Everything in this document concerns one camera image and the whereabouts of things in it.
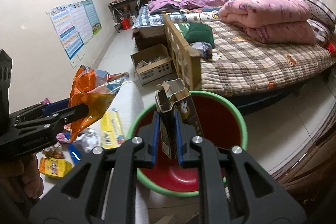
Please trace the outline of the person's left hand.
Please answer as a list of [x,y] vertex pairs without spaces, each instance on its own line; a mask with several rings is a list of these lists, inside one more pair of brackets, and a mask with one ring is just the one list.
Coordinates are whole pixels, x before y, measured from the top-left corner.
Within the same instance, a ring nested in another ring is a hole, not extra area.
[[33,153],[22,160],[1,164],[1,187],[17,203],[23,203],[25,196],[39,198],[43,194],[44,184],[37,156]]

